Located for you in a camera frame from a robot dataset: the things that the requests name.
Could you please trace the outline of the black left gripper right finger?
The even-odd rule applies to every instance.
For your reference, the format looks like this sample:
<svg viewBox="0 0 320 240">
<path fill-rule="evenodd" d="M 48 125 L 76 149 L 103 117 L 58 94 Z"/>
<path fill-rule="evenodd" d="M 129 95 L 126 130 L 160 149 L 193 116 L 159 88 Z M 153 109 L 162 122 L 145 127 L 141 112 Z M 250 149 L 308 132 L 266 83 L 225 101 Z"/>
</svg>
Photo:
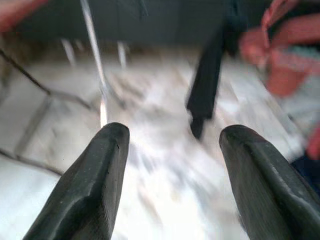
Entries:
<svg viewBox="0 0 320 240">
<path fill-rule="evenodd" d="M 244 125 L 219 146 L 243 228 L 251 240 L 317 240 L 320 198 L 276 147 Z"/>
</svg>

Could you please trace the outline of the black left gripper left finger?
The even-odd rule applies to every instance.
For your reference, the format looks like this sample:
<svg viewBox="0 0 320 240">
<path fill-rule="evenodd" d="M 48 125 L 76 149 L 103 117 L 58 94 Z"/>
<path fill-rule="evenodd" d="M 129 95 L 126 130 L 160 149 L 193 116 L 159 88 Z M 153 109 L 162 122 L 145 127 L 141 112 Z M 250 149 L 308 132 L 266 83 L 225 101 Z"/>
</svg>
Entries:
<svg viewBox="0 0 320 240">
<path fill-rule="evenodd" d="M 129 142 L 127 126 L 105 125 L 61 176 L 24 239 L 111 239 Z"/>
</svg>

